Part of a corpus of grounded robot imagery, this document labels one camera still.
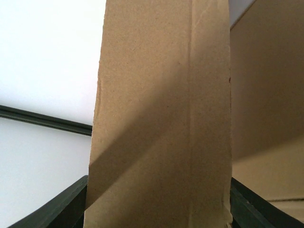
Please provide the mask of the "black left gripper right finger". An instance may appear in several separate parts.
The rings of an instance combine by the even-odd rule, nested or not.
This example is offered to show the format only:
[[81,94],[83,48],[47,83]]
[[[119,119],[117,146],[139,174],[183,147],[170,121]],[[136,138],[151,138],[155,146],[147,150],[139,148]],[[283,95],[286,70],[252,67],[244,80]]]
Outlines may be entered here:
[[238,180],[231,179],[233,228],[303,228],[304,224],[271,205]]

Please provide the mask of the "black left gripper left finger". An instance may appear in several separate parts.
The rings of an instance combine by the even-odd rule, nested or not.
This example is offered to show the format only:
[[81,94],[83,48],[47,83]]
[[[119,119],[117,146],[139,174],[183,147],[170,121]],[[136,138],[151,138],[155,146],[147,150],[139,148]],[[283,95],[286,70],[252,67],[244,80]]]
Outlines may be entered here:
[[11,228],[82,228],[88,176],[85,175]]

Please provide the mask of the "large cardboard box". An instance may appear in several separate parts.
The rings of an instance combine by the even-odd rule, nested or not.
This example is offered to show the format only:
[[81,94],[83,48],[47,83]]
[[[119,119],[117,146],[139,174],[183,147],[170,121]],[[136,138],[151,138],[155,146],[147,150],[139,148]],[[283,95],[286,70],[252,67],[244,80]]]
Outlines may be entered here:
[[226,228],[230,212],[226,0],[108,0],[86,228]]

